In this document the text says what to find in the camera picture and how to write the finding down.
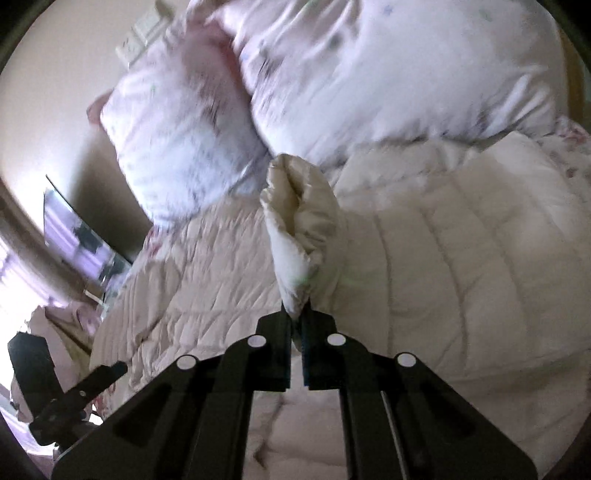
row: light switch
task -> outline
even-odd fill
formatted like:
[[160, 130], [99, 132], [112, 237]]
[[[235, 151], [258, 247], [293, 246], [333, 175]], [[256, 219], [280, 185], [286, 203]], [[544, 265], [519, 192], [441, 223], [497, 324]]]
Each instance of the light switch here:
[[134, 24], [134, 30], [144, 45], [150, 42], [164, 31], [170, 20], [163, 15], [154, 4], [142, 17]]

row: comforter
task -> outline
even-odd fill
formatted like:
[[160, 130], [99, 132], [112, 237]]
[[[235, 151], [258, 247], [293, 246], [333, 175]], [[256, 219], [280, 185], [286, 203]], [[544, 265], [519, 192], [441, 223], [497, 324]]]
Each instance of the comforter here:
[[[134, 265], [91, 368], [123, 360], [113, 411], [191, 353], [219, 355], [281, 302], [332, 314], [381, 355], [414, 352], [546, 473], [589, 414], [591, 220], [535, 142], [358, 151], [333, 177], [281, 155]], [[245, 478], [345, 478], [335, 392], [256, 394]]]

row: pillow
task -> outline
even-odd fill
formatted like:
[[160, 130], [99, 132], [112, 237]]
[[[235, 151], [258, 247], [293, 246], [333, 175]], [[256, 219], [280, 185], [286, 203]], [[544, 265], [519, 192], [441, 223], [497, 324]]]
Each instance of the pillow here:
[[215, 18], [269, 147], [315, 164], [366, 142], [548, 134], [566, 111], [535, 0], [230, 0]]
[[258, 194], [270, 162], [230, 38], [189, 10], [102, 108], [119, 166], [148, 217], [171, 227], [227, 194]]

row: bed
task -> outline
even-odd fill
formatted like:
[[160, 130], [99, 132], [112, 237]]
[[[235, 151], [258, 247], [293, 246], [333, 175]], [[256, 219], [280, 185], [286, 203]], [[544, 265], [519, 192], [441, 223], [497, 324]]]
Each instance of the bed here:
[[[190, 5], [99, 101], [155, 223], [93, 344], [91, 368], [129, 365], [105, 417], [310, 300], [550, 472], [591, 412], [591, 140], [572, 45], [498, 5]], [[334, 392], [256, 395], [245, 478], [345, 477]]]

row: television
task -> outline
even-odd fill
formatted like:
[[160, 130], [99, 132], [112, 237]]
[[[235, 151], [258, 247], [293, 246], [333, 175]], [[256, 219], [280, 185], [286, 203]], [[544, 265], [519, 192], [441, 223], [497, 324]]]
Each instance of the television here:
[[49, 178], [47, 181], [43, 202], [47, 247], [85, 280], [100, 287], [105, 297], [116, 295], [131, 264], [80, 218]]

